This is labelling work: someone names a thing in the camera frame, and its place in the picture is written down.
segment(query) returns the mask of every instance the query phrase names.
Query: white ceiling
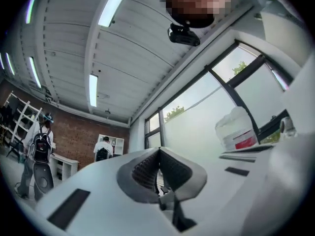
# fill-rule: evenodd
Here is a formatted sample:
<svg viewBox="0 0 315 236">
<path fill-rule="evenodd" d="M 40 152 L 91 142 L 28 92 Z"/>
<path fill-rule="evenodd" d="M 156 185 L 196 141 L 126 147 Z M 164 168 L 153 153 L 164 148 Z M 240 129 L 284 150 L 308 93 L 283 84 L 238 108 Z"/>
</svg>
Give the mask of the white ceiling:
<svg viewBox="0 0 315 236">
<path fill-rule="evenodd" d="M 29 56 L 39 80 L 53 99 L 82 112 L 128 123 L 191 47 L 169 41 L 171 18 L 159 0 L 124 0 L 109 28 L 92 24 L 102 0 L 35 0 L 30 24 L 25 7 L 8 32 L 4 53 L 12 56 L 16 75 L 7 79 L 30 91 L 34 81 Z M 193 31 L 204 40 L 215 24 L 228 17 L 243 0 L 232 0 L 215 23 Z M 94 41 L 89 34 L 97 31 Z M 86 50 L 92 58 L 88 59 Z M 85 76 L 98 80 L 97 108 L 89 106 Z"/>
</svg>

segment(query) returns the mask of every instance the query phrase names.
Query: ceiling light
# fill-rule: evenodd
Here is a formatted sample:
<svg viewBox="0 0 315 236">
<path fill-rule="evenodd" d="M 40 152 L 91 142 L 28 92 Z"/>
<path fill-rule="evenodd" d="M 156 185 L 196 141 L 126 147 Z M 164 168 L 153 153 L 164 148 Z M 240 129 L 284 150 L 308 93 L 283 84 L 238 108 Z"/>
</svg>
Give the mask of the ceiling light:
<svg viewBox="0 0 315 236">
<path fill-rule="evenodd" d="M 2 62 L 1 53 L 0 53 L 0 61 L 1 61 L 1 66 L 2 66 L 2 69 L 4 70 L 4 65 L 3 65 L 3 62 Z"/>
<path fill-rule="evenodd" d="M 13 75 L 15 75 L 14 70 L 13 70 L 13 66 L 12 66 L 12 64 L 11 64 L 11 60 L 10 60 L 9 54 L 8 54 L 8 53 L 5 53 L 5 54 L 6 54 L 6 59 L 8 60 L 8 63 L 9 63 L 9 67 L 10 67 L 10 69 L 11 69 L 11 72 L 12 72 Z"/>
<path fill-rule="evenodd" d="M 89 93 L 90 93 L 90 105 L 92 107 L 96 107 L 97 79 L 98 79 L 98 77 L 96 75 L 90 74 Z"/>
<path fill-rule="evenodd" d="M 27 24 L 29 24 L 31 22 L 31 14 L 32 14 L 32 9 L 33 9 L 33 5 L 34 5 L 34 1 L 35 0 L 30 0 L 29 1 L 29 5 L 28 5 L 28 9 L 26 11 L 26 18 L 25 18 L 25 22 Z"/>
<path fill-rule="evenodd" d="M 37 72 L 36 72 L 36 69 L 35 69 L 34 59 L 32 57 L 29 57 L 29 59 L 30 59 L 30 64 L 31 64 L 31 70 L 33 71 L 33 75 L 35 77 L 35 81 L 36 81 L 38 87 L 41 88 L 41 84 L 39 82 L 39 79 L 38 79 L 38 76 L 37 76 Z"/>
<path fill-rule="evenodd" d="M 121 2 L 122 0 L 108 0 L 99 18 L 98 24 L 101 26 L 109 27 Z"/>
</svg>

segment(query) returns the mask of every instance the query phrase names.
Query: white bucket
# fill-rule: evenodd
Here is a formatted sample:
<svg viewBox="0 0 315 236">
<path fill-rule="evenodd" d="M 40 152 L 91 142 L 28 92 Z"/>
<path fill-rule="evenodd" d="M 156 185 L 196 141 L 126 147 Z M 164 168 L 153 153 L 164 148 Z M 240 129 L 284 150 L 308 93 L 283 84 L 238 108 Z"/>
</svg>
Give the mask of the white bucket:
<svg viewBox="0 0 315 236">
<path fill-rule="evenodd" d="M 252 121 L 246 110 L 235 107 L 216 124 L 216 133 L 225 150 L 235 150 L 258 145 Z"/>
</svg>

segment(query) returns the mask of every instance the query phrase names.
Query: backpack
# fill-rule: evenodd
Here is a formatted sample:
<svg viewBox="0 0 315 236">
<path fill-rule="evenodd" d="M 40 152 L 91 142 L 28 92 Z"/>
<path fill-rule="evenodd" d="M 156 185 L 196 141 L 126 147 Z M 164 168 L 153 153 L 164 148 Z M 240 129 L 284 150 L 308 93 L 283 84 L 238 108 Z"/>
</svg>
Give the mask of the backpack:
<svg viewBox="0 0 315 236">
<path fill-rule="evenodd" d="M 108 150 L 101 148 L 98 152 L 96 152 L 96 162 L 97 161 L 101 161 L 101 160 L 105 160 L 108 158 L 111 158 L 112 155 L 109 153 Z"/>
<path fill-rule="evenodd" d="M 49 139 L 49 134 L 43 133 L 42 126 L 39 127 L 39 133 L 35 135 L 33 143 L 31 145 L 31 155 L 36 162 L 49 163 L 49 154 L 51 151 L 51 144 Z"/>
</svg>

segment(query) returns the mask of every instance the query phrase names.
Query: red brick wall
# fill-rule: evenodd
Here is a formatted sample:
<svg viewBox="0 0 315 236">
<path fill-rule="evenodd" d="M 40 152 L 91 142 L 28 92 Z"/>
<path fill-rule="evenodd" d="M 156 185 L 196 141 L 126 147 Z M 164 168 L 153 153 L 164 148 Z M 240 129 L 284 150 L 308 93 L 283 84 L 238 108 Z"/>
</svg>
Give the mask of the red brick wall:
<svg viewBox="0 0 315 236">
<path fill-rule="evenodd" d="M 93 150 L 99 134 L 124 138 L 124 154 L 128 152 L 128 128 L 112 126 L 67 113 L 32 97 L 7 81 L 0 84 L 0 106 L 3 106 L 12 91 L 22 100 L 30 101 L 32 106 L 38 109 L 43 108 L 45 112 L 52 113 L 54 117 L 52 131 L 54 143 L 56 143 L 55 153 L 78 160 L 78 169 L 94 162 Z"/>
</svg>

